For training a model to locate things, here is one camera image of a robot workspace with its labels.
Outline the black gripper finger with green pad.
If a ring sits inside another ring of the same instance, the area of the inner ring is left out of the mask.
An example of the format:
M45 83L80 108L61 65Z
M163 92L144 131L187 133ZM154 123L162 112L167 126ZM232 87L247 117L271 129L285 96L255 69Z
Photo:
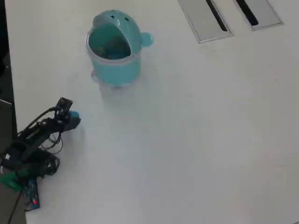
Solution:
M64 124L64 132L75 129L81 122L80 117L69 117Z

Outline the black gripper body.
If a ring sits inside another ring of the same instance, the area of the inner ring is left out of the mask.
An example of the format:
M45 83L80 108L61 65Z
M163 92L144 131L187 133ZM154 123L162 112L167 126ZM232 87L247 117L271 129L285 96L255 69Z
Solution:
M52 131L67 131L68 112L55 111Z

